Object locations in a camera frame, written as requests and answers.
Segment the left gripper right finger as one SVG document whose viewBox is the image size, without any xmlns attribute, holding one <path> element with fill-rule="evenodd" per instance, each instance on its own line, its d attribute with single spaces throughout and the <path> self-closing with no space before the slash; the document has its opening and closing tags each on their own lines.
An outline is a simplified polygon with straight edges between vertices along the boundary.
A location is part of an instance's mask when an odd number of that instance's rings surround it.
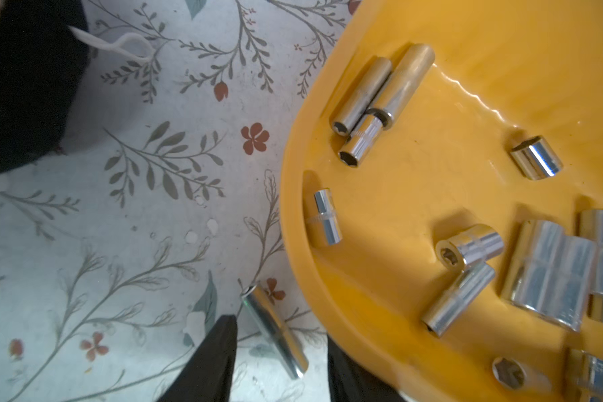
<svg viewBox="0 0 603 402">
<path fill-rule="evenodd" d="M 402 402 L 390 385 L 352 360 L 328 338 L 328 389 L 332 402 Z"/>
</svg>

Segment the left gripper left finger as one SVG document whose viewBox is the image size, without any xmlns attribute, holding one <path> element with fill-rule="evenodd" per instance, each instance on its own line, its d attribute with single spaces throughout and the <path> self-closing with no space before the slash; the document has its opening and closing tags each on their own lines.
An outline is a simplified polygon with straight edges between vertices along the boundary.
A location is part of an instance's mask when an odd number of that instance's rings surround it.
<svg viewBox="0 0 603 402">
<path fill-rule="evenodd" d="M 158 401 L 229 401 L 237 336 L 236 317 L 221 316 Z"/>
</svg>

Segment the long thick silver socket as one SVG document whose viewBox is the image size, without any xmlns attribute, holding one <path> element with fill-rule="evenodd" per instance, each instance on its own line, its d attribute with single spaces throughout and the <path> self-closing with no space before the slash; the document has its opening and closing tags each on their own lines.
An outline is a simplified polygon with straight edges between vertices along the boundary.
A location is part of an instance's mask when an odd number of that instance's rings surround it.
<svg viewBox="0 0 603 402">
<path fill-rule="evenodd" d="M 530 219 L 521 224 L 500 294 L 504 301 L 516 308 L 542 314 L 564 234 L 564 228 L 552 221 Z"/>
<path fill-rule="evenodd" d="M 544 320 L 578 333 L 586 313 L 598 246 L 578 236 L 565 236 L 552 268 L 541 315 Z"/>
</svg>

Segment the slim long silver socket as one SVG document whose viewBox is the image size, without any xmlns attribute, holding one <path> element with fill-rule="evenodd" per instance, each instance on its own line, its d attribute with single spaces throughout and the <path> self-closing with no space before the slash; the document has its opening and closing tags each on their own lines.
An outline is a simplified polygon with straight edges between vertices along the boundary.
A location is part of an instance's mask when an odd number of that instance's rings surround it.
<svg viewBox="0 0 603 402">
<path fill-rule="evenodd" d="M 352 132 L 391 71 L 392 62 L 389 59 L 376 56 L 371 60 L 361 77 L 355 82 L 353 90 L 344 98 L 341 106 L 334 113 L 331 129 L 336 134 L 346 137 Z"/>
</svg>

